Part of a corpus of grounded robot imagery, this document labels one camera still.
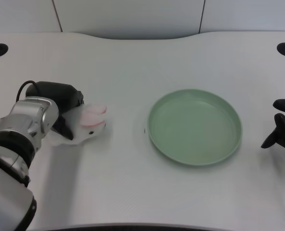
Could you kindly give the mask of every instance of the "black cable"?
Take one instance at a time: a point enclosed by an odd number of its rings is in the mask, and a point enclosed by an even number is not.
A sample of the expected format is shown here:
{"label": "black cable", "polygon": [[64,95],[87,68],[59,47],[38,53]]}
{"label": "black cable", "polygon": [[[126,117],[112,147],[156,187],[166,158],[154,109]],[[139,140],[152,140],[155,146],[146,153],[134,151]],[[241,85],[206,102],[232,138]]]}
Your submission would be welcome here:
{"label": "black cable", "polygon": [[28,80],[28,81],[26,81],[25,83],[23,83],[23,84],[21,85],[21,87],[19,88],[19,90],[18,90],[18,92],[17,92],[17,95],[16,95],[16,102],[19,101],[19,97],[20,97],[20,95],[21,95],[21,93],[22,93],[22,90],[23,90],[23,88],[24,88],[28,83],[32,83],[33,86],[35,86],[35,88],[36,88],[37,92],[39,93],[39,95],[41,95],[40,90],[39,90],[39,88],[38,88],[38,86],[37,86],[37,83],[36,83],[35,81]]}

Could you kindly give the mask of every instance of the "stuffed rabbit toy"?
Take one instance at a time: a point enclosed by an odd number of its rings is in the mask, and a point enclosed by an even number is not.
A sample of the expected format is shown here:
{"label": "stuffed rabbit toy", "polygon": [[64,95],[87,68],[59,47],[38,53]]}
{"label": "stuffed rabbit toy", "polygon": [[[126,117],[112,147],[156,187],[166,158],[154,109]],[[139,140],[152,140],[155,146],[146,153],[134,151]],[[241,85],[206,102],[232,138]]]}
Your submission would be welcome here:
{"label": "stuffed rabbit toy", "polygon": [[74,138],[73,140],[69,140],[51,130],[47,134],[49,142],[53,146],[60,144],[76,145],[86,139],[99,135],[106,126],[104,119],[106,110],[107,108],[104,105],[82,104],[62,114]]}

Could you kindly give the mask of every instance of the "green plate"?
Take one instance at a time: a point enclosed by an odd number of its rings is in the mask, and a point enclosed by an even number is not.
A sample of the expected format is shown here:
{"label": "green plate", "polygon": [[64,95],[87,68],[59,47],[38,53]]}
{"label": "green plate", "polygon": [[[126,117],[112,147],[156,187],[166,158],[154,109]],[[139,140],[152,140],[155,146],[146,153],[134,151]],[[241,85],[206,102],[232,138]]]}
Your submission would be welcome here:
{"label": "green plate", "polygon": [[224,99],[203,90],[179,90],[159,99],[149,114],[149,136],[167,157],[188,165],[214,164],[240,145],[242,125]]}

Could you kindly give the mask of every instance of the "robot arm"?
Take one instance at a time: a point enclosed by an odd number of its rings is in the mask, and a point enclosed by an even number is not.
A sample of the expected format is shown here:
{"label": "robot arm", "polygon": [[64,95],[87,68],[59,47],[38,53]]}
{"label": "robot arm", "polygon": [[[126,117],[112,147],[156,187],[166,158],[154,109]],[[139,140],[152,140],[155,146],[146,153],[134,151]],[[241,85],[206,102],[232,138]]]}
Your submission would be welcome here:
{"label": "robot arm", "polygon": [[[60,119],[60,111],[83,103],[81,92],[70,85],[38,84],[44,97],[37,96],[39,91],[35,93],[33,87],[29,87],[26,95],[33,96],[17,101],[11,112],[0,119],[0,231],[23,231],[31,223],[37,204],[27,189],[30,164],[51,128],[56,127],[65,137],[71,133],[64,130],[66,125]],[[73,94],[64,89],[71,89]]]}

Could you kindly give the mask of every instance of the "white plush toy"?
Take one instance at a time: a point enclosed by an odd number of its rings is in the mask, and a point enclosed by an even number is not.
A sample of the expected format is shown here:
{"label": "white plush toy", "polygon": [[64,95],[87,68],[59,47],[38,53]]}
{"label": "white plush toy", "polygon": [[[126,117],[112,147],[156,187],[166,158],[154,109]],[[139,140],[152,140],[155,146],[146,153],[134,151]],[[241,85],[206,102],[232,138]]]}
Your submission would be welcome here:
{"label": "white plush toy", "polygon": [[71,141],[51,130],[47,134],[49,142],[53,146],[60,144],[75,145],[97,136],[106,126],[104,118],[106,110],[106,106],[103,105],[82,104],[62,114],[74,138]]}

